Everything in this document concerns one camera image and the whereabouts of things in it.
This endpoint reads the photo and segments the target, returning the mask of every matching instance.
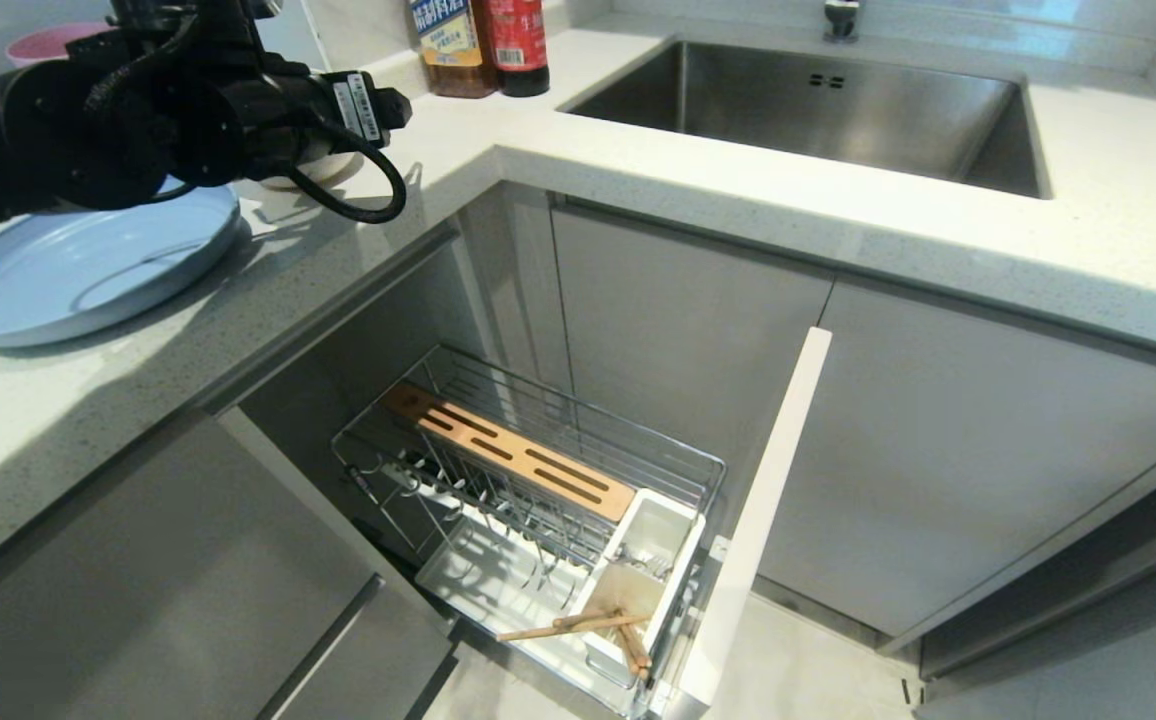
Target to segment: wire rack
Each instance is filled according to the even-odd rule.
[[[400,383],[702,514],[724,478],[718,457],[453,347],[433,347],[387,392]],[[585,569],[596,564],[615,529],[610,520],[400,418],[381,404],[387,392],[339,430],[331,447],[346,477],[376,503],[420,559],[431,556],[437,539],[450,542],[450,525],[469,509],[558,559]],[[415,532],[412,521],[400,521],[399,502],[417,502],[430,520],[427,528]]]

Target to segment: open cabinet door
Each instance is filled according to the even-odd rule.
[[[716,699],[716,689],[729,659],[729,647],[733,647],[738,623],[742,619],[747,594],[756,580],[759,556],[765,551],[769,530],[773,528],[778,500],[792,472],[792,461],[796,459],[796,446],[801,441],[830,344],[831,333],[810,328],[787,392],[783,395],[775,428],[770,430],[756,478],[738,520],[738,529],[728,543],[721,542],[724,539],[712,542],[712,557],[722,561],[720,574],[674,686],[660,688],[655,692],[655,707],[652,710],[665,720],[703,717]]]
[[[400,719],[450,643],[383,565],[185,414],[1,552],[0,717]]]

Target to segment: bottle label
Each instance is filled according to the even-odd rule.
[[[535,70],[547,65],[542,0],[488,0],[494,18],[494,60],[504,70]]]
[[[428,65],[474,68],[481,64],[476,23],[468,0],[409,0]]]

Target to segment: gray cabinet door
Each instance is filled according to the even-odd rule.
[[[0,717],[258,715],[373,574],[191,414],[0,556]]]
[[[631,220],[553,215],[575,394],[728,462],[707,520],[728,536],[830,275]]]
[[[837,283],[763,576],[903,634],[1155,465],[1156,364],[968,310]]]

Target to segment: white quartz countertop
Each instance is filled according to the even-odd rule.
[[[1027,88],[1050,200],[555,111],[675,38],[916,64]],[[1156,343],[1156,96],[1107,70],[867,38],[606,15],[551,37],[533,99],[421,96],[387,154],[394,223],[242,183],[253,236],[179,299],[91,337],[0,351],[0,543],[144,430],[360,287],[499,181],[748,238]],[[338,183],[381,196],[364,168]]]

